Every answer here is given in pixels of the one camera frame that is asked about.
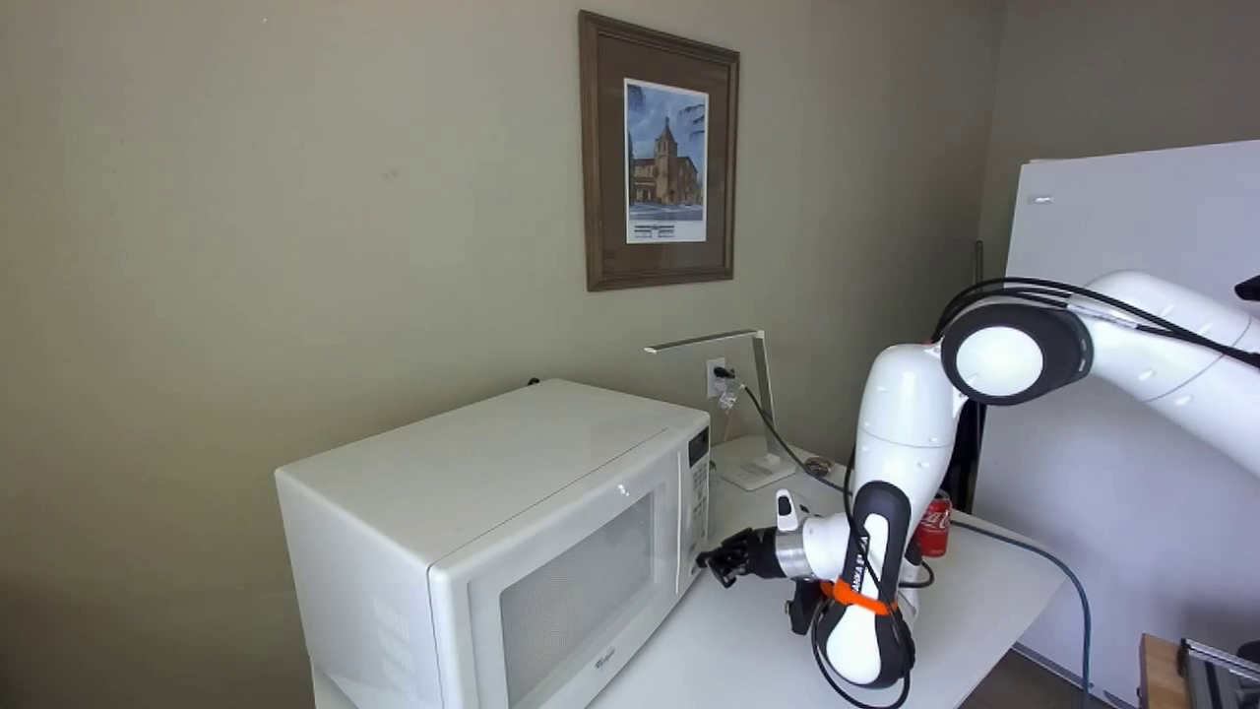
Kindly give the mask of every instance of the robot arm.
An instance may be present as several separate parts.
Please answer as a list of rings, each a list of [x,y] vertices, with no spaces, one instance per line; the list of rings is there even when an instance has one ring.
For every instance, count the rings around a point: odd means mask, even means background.
[[[1227,304],[1121,274],[1086,289],[982,283],[946,308],[939,342],[887,347],[865,377],[853,506],[742,531],[701,556],[736,570],[818,580],[811,648],[827,683],[894,686],[912,637],[894,606],[910,531],[940,489],[964,402],[1021,406],[1079,377],[1105,377],[1260,477],[1260,322]]]

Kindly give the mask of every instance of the white table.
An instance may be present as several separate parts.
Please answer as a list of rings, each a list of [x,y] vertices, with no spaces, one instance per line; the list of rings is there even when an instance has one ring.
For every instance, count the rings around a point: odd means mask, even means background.
[[[712,540],[771,524],[771,492],[792,489],[811,509],[834,509],[834,492],[811,477],[746,492],[712,477]],[[1062,588],[1062,577],[1012,543],[954,530],[939,584],[916,594],[916,668],[910,709],[961,704],[986,673],[1021,643],[1037,615]],[[802,636],[792,636],[789,580],[742,580],[722,588],[706,577],[659,637],[596,703],[603,709],[672,704],[843,704],[824,683]]]

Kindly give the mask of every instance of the black cable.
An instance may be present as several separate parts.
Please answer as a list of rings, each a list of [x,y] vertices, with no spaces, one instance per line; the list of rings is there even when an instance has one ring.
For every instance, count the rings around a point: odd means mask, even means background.
[[[992,531],[992,530],[982,530],[982,524],[967,524],[961,518],[948,521],[954,530],[964,530],[964,531],[975,531],[975,538],[987,538],[987,540],[999,540],[999,543],[1012,543],[1012,548],[1024,548],[1032,556],[1042,556],[1048,565],[1057,565],[1069,584],[1075,588],[1075,599],[1079,599],[1079,620],[1082,620],[1082,643],[1079,643],[1079,693],[1082,703],[1092,703],[1092,653],[1096,653],[1096,615],[1092,615],[1092,594],[1086,588],[1079,584],[1079,577],[1051,551],[1028,543],[1028,540],[1016,540],[1016,538],[1004,538],[1004,531]]]
[[[794,458],[794,450],[792,450],[792,446],[784,440],[784,435],[771,427],[771,413],[764,410],[764,402],[746,387],[746,377],[736,377],[736,384],[742,384],[746,400],[754,402],[761,427],[775,437],[775,446],[792,458],[792,464],[794,464],[799,475],[809,475],[809,464]],[[857,548],[857,561],[864,561],[865,577],[874,580],[874,588],[882,588],[878,567],[870,565],[870,551],[865,551],[865,530],[857,530],[853,509],[851,509],[851,497],[843,497],[843,518],[847,518],[847,524],[851,524],[851,540],[857,540],[853,548]]]
[[[832,672],[832,664],[827,664],[827,653],[824,653],[818,643],[811,643],[811,653],[815,653],[815,668],[818,668],[824,683],[827,683],[843,703],[851,703],[851,704],[857,704],[857,709],[899,709],[899,704],[907,704],[907,696],[910,696],[910,673],[907,673],[907,679],[903,679],[903,693],[894,696],[894,704],[865,704],[865,703],[857,703],[853,693],[843,689],[843,679],[832,679],[834,672]]]
[[[1138,331],[1155,331],[1155,334],[1164,334],[1164,341],[1181,341],[1181,342],[1192,342],[1192,347],[1204,347],[1204,351],[1217,351],[1225,358],[1237,358],[1246,366],[1260,366],[1260,351],[1237,351],[1227,342],[1217,342],[1217,341],[1204,341],[1172,321],[1160,321],[1146,308],[1135,308],[1126,299],[1114,299],[1114,296],[1101,296],[1101,291],[1092,291],[1092,289],[1075,289],[1075,283],[1061,283],[1061,280],[1032,280],[1032,276],[999,276],[999,280],[982,280],[964,291],[957,291],[946,313],[939,314],[939,329],[932,329],[932,341],[940,341],[940,331],[967,308],[975,308],[982,299],[1024,299],[1024,304],[1040,304],[1040,308],[1071,308],[1071,296],[1075,299],[1096,299],[1096,304],[1105,304],[1114,313],[1126,313],[1135,321],[1146,321],[1146,329],[1138,322]]]
[[[932,584],[939,584],[939,567],[932,567],[929,561],[910,561],[910,565],[922,567],[925,580],[916,580],[916,584],[899,584],[899,588],[932,588]]]

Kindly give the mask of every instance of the painting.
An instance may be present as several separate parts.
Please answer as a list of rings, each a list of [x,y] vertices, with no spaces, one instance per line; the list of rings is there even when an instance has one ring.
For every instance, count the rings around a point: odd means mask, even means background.
[[[742,56],[596,11],[578,47],[588,289],[730,280]]]

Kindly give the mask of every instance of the microwave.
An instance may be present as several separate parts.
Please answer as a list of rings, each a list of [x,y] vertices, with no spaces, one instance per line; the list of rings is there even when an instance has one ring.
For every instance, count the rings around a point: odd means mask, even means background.
[[[277,492],[314,704],[589,704],[698,580],[710,413],[554,377]]]

